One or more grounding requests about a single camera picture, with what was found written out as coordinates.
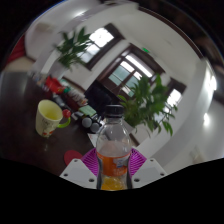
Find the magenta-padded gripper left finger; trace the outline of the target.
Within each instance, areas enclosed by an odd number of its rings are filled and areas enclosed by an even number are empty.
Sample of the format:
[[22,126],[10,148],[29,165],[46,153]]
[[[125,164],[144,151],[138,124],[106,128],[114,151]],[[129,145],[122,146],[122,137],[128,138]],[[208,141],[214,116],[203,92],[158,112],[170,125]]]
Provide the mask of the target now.
[[66,168],[60,174],[61,178],[84,188],[97,188],[99,165],[95,148],[84,156],[75,150],[68,150],[64,154],[64,162]]

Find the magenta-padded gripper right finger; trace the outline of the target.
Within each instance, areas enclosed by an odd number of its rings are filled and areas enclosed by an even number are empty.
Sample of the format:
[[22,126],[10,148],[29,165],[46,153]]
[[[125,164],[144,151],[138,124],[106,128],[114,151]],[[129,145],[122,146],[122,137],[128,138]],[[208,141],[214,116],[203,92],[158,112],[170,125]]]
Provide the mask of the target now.
[[166,171],[154,158],[147,159],[138,150],[131,150],[127,177],[129,189],[141,188],[166,175]]

